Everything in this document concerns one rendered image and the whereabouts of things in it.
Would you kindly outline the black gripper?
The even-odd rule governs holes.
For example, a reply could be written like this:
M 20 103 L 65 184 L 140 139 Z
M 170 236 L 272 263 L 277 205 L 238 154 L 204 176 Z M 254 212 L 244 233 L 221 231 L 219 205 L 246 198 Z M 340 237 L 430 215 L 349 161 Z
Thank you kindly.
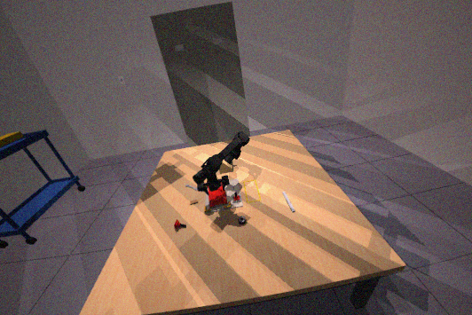
M 215 178 L 216 178 L 217 181 L 220 180 L 220 183 L 222 183 L 223 192 L 224 192 L 224 188 L 225 188 L 227 185 L 230 184 L 228 176 L 227 176 L 227 175 L 226 175 L 226 176 L 222 176 L 221 179 L 217 179 L 216 174 L 215 174 L 215 175 L 212 176 L 212 177 L 208 177 L 207 180 L 212 180 L 212 179 L 215 179 Z M 198 192 L 204 192 L 207 196 L 209 196 L 209 195 L 208 195 L 207 186 L 208 186 L 207 183 L 204 184 L 204 181 L 203 181 L 200 185 L 197 185 L 197 190 L 198 190 Z

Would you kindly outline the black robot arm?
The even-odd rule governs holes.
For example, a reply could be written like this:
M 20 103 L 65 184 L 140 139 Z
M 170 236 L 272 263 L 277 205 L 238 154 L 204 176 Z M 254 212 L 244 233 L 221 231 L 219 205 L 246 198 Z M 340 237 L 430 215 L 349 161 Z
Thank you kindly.
M 233 159 L 237 160 L 240 157 L 241 147 L 245 146 L 249 140 L 250 138 L 243 131 L 238 132 L 227 147 L 219 154 L 214 154 L 212 157 L 210 156 L 201 165 L 202 169 L 193 176 L 194 183 L 200 185 L 208 177 L 214 176 L 220 170 L 223 160 L 227 161 L 229 164 L 232 163 Z M 216 178 L 207 180 L 207 185 L 210 192 L 217 191 L 221 186 L 220 180 L 217 181 Z

